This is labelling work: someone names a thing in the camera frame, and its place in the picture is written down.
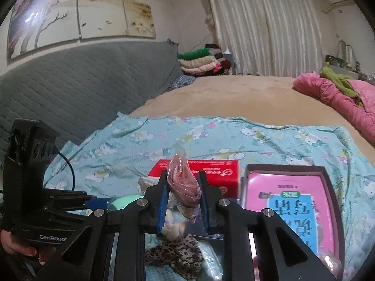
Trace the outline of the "person left hand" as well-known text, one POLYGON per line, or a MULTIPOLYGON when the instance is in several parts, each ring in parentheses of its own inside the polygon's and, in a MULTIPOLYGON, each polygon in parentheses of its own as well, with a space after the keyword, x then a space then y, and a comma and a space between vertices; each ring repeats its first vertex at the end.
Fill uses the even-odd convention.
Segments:
POLYGON ((1 245, 5 252, 11 255, 21 254, 28 257, 38 257, 40 265, 45 265, 46 262, 55 254, 56 247, 47 246, 41 247, 38 251, 36 248, 27 245, 11 232, 1 230, 1 245))

